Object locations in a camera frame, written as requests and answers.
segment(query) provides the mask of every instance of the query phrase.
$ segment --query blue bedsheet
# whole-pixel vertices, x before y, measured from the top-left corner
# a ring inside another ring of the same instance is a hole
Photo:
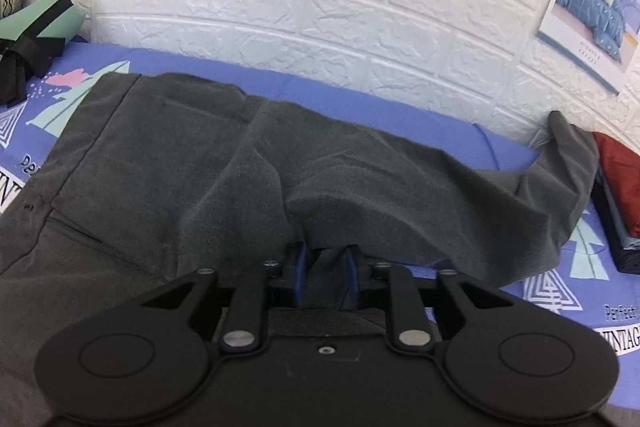
[[[443,149],[476,169],[521,171],[537,158],[536,152],[479,125],[289,74],[72,42],[45,78],[30,82],[26,102],[0,108],[0,210],[37,172],[73,110],[108,71],[149,75],[178,71],[233,83],[248,93],[296,102],[333,118]],[[433,276],[428,267],[412,269],[416,275]],[[562,249],[560,266],[506,290],[597,329],[617,351],[621,363],[611,402],[640,409],[640,276],[617,272],[592,204]]]

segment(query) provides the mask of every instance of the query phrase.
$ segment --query mint green bag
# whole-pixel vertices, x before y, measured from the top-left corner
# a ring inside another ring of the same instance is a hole
[[[84,17],[70,0],[40,0],[0,20],[0,104],[26,100],[26,81],[47,74]]]

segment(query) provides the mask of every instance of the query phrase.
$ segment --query silver screw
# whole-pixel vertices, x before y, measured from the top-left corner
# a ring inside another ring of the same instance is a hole
[[[255,342],[255,336],[244,330],[229,331],[222,341],[229,347],[247,347]]]
[[[398,340],[405,346],[422,347],[431,342],[431,335],[422,330],[406,330],[398,335]]]

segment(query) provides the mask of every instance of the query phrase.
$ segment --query blue folded garment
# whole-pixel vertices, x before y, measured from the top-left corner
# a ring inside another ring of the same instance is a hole
[[[631,237],[626,229],[625,222],[622,219],[622,214],[618,209],[618,204],[616,203],[615,198],[609,188],[609,183],[607,183],[607,179],[604,177],[602,172],[598,172],[600,179],[602,180],[602,185],[604,186],[604,193],[607,197],[607,202],[609,203],[609,208],[611,210],[611,217],[613,218],[613,224],[616,227],[616,233],[620,238],[620,245],[625,250],[640,250],[640,239],[637,237]]]

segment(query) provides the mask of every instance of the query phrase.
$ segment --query white triangle pattern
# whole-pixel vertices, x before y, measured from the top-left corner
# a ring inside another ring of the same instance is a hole
[[[560,274],[551,270],[524,280],[524,299],[560,314],[562,310],[582,311],[582,306]]]
[[[15,126],[20,120],[20,116],[26,107],[27,102],[20,105],[14,105],[11,109],[7,109],[0,113],[0,145],[5,149],[9,147],[11,137],[14,135]]]

